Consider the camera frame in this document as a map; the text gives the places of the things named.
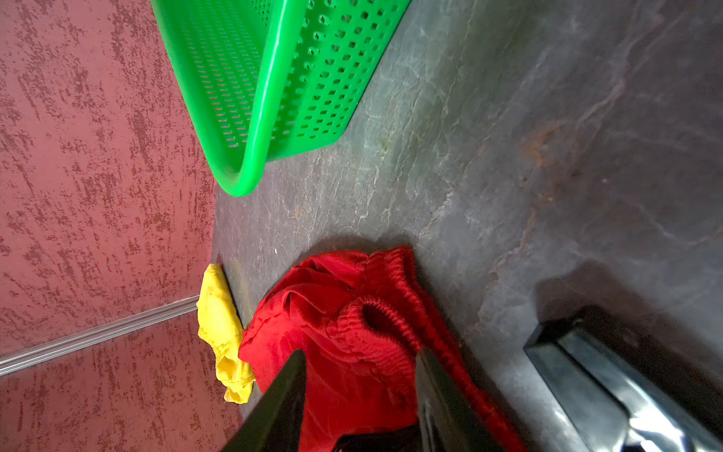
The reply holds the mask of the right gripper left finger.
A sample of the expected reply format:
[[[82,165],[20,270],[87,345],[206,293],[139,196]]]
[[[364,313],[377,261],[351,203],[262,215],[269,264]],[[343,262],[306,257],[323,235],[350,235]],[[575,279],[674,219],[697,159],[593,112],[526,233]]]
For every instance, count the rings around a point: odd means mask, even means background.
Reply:
[[[298,451],[305,395],[306,358],[295,350],[222,451]]]

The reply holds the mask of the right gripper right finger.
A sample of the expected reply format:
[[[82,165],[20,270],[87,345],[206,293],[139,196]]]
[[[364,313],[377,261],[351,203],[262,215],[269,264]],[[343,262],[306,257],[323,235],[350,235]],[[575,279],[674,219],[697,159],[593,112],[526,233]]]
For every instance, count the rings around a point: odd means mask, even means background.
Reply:
[[[415,385],[425,451],[501,451],[432,350],[416,356]]]

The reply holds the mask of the yellow shorts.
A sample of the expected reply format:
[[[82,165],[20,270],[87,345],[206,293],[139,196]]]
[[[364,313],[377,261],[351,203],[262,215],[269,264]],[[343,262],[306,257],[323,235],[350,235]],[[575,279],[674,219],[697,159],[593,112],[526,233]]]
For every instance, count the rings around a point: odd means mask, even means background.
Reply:
[[[226,388],[224,400],[247,404],[255,376],[250,364],[238,357],[244,330],[221,265],[210,264],[203,273],[197,319],[198,336],[212,348],[216,377]]]

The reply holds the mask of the red shorts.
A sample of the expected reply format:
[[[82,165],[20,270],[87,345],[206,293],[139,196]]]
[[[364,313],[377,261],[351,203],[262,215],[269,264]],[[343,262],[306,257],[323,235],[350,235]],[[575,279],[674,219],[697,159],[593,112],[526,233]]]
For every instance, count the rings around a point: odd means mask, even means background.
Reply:
[[[327,252],[292,267],[263,299],[239,358],[267,390],[291,354],[306,358],[299,447],[330,451],[348,434],[384,433],[418,419],[415,361],[431,350],[493,437],[525,449],[514,425],[474,385],[456,337],[420,286],[402,246]]]

